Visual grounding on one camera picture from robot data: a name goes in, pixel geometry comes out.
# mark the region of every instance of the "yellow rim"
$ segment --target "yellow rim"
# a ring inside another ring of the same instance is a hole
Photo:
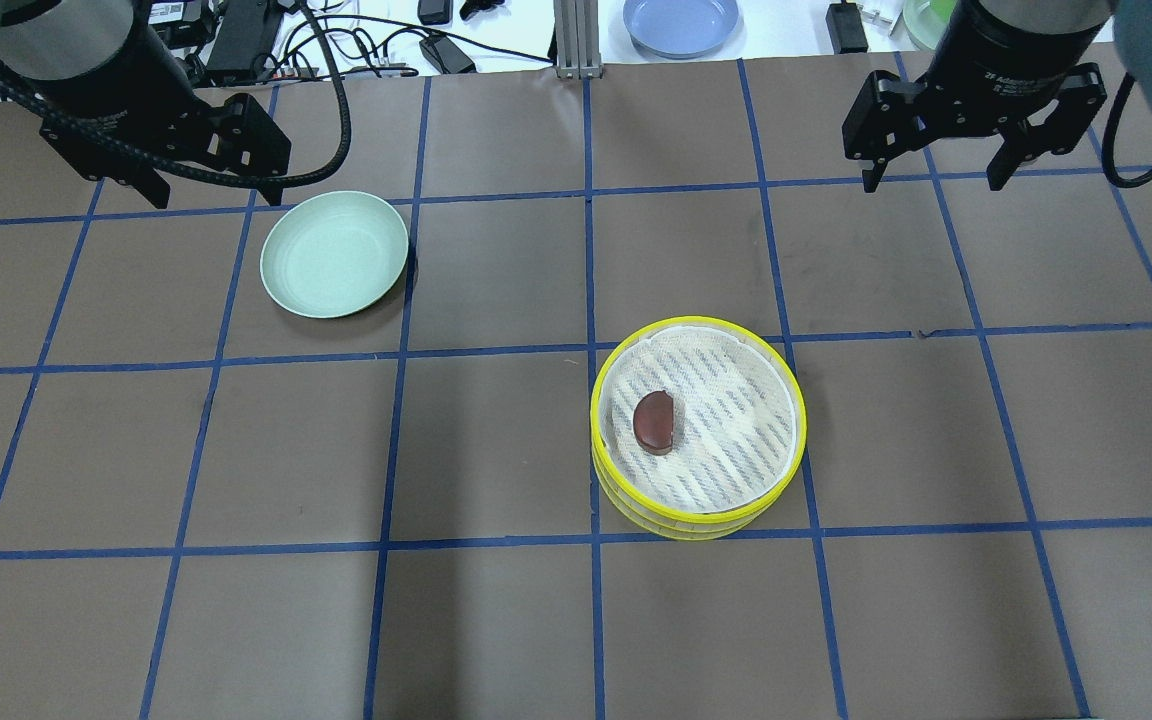
[[[799,437],[797,437],[797,442],[795,444],[794,461],[790,463],[790,469],[788,469],[785,477],[776,480],[776,484],[774,484],[772,488],[768,488],[767,493],[764,493],[764,495],[759,497],[758,500],[742,505],[741,507],[735,507],[735,509],[732,510],[682,511],[660,505],[659,502],[652,500],[652,498],[645,497],[639,488],[632,486],[626,476],[616,469],[616,464],[612,461],[612,455],[607,452],[607,444],[602,440],[602,431],[599,429],[598,406],[600,397],[602,397],[602,381],[607,379],[608,369],[612,364],[616,363],[616,358],[626,351],[626,348],[639,341],[642,338],[654,332],[662,331],[664,328],[672,327],[672,325],[680,324],[712,325],[712,327],[722,328],[738,334],[745,340],[753,342],[756,346],[763,347],[770,357],[774,357],[774,359],[776,359],[776,369],[781,370],[785,378],[790,384],[790,396],[791,400],[794,400],[794,409],[801,419],[801,422],[797,423],[797,430],[799,431],[797,434],[799,434]],[[593,438],[596,464],[602,465],[602,469],[607,471],[607,475],[611,475],[612,482],[616,483],[616,487],[622,488],[627,495],[634,498],[635,502],[643,505],[646,509],[657,511],[657,514],[662,515],[665,518],[676,520],[680,521],[680,523],[695,523],[698,525],[721,524],[728,523],[728,521],[733,520],[750,518],[750,516],[758,515],[759,511],[767,509],[772,502],[776,501],[776,498],[781,495],[785,486],[790,484],[790,479],[794,478],[794,475],[797,470],[799,470],[799,462],[803,461],[803,450],[806,448],[808,439],[808,414],[806,407],[803,404],[803,391],[801,391],[799,381],[797,381],[797,378],[794,377],[794,372],[790,370],[790,366],[785,363],[781,354],[778,354],[776,348],[773,348],[767,342],[764,342],[763,338],[758,338],[755,333],[740,327],[737,324],[727,323],[727,320],[719,320],[718,318],[707,318],[704,314],[684,314],[680,316],[680,318],[669,318],[667,320],[660,320],[659,323],[652,323],[639,332],[626,338],[626,341],[617,344],[616,350],[612,351],[612,355],[608,356],[605,363],[602,363],[602,367],[599,369],[598,379],[594,381],[594,393],[590,399],[589,423],[590,434],[591,438]]]
[[[710,541],[710,539],[718,539],[722,537],[730,536],[735,533],[736,530],[744,529],[749,525],[751,521],[755,521],[756,516],[750,516],[750,518],[742,521],[737,525],[732,528],[723,528],[721,530],[710,530],[710,532],[696,532],[696,530],[682,530],[677,528],[670,528],[665,524],[657,523],[657,521],[651,518],[644,518],[638,511],[632,509],[632,507],[626,505],[626,501],[621,497],[616,495],[616,492],[612,491],[607,486],[607,477],[602,473],[602,469],[598,469],[598,484],[602,487],[602,493],[607,497],[608,502],[621,510],[621,515],[626,516],[626,520],[630,521],[638,528],[643,528],[646,532],[658,535],[664,538],[676,539],[676,541]]]

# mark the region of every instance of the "brown object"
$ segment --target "brown object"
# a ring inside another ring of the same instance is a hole
[[[635,407],[634,439],[652,455],[673,450],[673,397],[668,392],[650,392]]]

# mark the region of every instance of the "metal frame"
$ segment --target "metal frame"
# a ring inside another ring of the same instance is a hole
[[[602,77],[598,0],[554,0],[554,69],[561,79]]]

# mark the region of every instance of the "power adapter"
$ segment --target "power adapter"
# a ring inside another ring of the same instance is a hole
[[[855,3],[829,3],[824,13],[824,24],[829,29],[833,54],[867,53],[865,26],[861,24],[861,8]]]
[[[454,76],[462,73],[478,73],[473,60],[442,33],[434,33],[420,40],[420,54],[425,55],[439,73]]]
[[[445,26],[452,22],[452,0],[420,0],[416,17],[423,26]]]

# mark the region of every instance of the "blue plate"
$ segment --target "blue plate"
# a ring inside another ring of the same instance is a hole
[[[699,58],[736,29],[736,0],[626,0],[626,29],[637,45],[672,59]]]

